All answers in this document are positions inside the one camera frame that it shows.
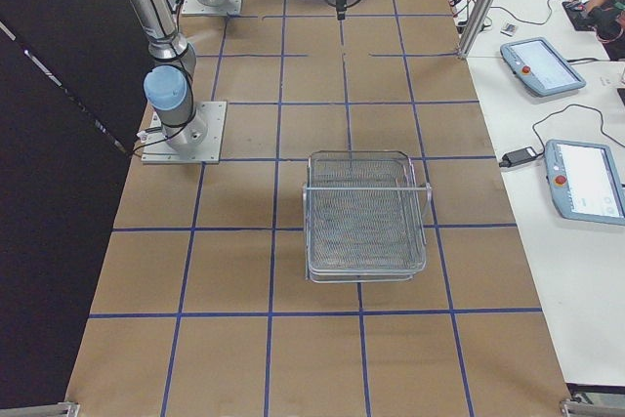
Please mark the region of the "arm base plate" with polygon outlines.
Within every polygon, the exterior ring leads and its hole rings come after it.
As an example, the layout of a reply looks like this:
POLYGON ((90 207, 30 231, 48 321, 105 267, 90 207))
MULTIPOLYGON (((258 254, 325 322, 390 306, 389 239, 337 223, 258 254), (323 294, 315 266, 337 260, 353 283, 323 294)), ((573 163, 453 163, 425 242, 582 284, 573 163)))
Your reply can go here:
POLYGON ((158 114, 152 113, 144 147, 139 149, 144 164, 218 164, 221 157, 223 133, 226 123, 227 102, 196 102, 195 116, 187 127, 178 130, 166 127, 168 134, 175 135, 165 141, 166 135, 158 114))
POLYGON ((185 0, 182 15, 187 17, 237 17, 243 0, 185 0))

